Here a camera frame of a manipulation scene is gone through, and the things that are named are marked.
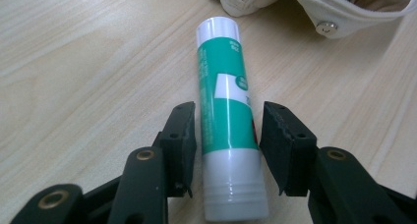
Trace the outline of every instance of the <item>wooden table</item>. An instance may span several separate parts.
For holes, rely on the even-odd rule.
[[[205,223],[195,30],[227,16],[218,0],[0,0],[0,223],[37,192],[84,192],[119,176],[171,109],[195,101],[195,196],[169,203],[170,223]],[[296,0],[237,18],[253,113],[289,107],[318,146],[352,152],[377,180],[417,188],[417,13],[330,40]],[[307,199],[278,196],[270,216],[312,223]]]

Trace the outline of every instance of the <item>black plastic bracket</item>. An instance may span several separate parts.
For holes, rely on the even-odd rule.
[[[260,148],[280,194],[306,196],[316,136],[285,106],[265,102]]]
[[[349,152],[318,149],[286,107],[265,103],[260,148],[280,190],[306,196],[315,224],[417,223],[417,202],[378,185]]]
[[[168,223],[167,198],[192,195],[195,107],[194,102],[176,106],[153,145],[129,155],[122,176],[85,195],[72,184],[47,188],[12,224]]]

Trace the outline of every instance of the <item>fabric bag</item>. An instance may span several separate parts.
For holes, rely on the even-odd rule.
[[[220,0],[231,16],[252,14],[277,0]],[[358,29],[390,22],[417,9],[416,0],[297,0],[316,31],[341,38]]]

